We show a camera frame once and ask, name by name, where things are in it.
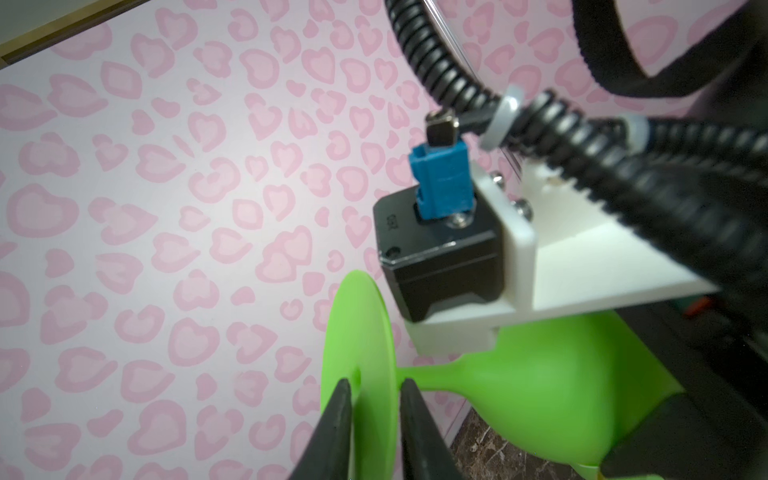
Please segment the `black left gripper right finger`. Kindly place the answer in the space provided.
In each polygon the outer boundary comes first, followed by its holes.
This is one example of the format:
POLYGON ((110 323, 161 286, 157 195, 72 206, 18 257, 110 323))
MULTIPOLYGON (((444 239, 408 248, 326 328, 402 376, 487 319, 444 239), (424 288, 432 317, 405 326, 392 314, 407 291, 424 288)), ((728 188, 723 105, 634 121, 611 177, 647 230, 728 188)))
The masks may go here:
POLYGON ((410 378, 401 386, 400 424, 404 479, 463 479, 421 391, 410 378))

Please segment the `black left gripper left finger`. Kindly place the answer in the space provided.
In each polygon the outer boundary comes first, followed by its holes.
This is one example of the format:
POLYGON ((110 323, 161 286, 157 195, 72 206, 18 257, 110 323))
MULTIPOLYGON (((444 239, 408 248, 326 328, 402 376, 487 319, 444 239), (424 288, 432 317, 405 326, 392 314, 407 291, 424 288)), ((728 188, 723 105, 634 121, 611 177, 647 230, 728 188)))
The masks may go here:
POLYGON ((352 444, 352 389, 339 380, 290 480, 343 480, 349 478, 352 444))

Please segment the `green glass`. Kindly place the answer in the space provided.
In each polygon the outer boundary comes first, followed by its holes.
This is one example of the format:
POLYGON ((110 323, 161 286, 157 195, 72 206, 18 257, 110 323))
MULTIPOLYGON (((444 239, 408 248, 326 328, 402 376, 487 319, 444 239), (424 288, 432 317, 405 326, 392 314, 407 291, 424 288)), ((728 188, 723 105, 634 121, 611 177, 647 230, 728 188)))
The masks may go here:
POLYGON ((357 479, 388 479, 399 433, 399 392, 464 397, 501 436, 541 458, 588 468, 667 398, 682 392, 614 312, 503 328, 494 349, 441 365, 401 367, 391 321, 374 279, 350 272, 326 326, 321 397, 351 383, 357 479))

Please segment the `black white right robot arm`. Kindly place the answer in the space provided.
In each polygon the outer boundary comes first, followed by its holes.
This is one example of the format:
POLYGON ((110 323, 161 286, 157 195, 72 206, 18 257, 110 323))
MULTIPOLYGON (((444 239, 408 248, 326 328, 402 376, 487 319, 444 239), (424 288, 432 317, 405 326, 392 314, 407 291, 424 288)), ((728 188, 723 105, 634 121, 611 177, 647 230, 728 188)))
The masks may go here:
MULTIPOLYGON (((644 71, 616 4, 577 1, 582 58, 607 92, 695 94, 681 119, 603 127, 665 176, 767 223, 767 5, 747 1, 655 74, 644 71)), ((763 479, 767 475, 767 297, 732 288, 627 307, 620 316, 683 385, 613 447, 608 479, 763 479)))

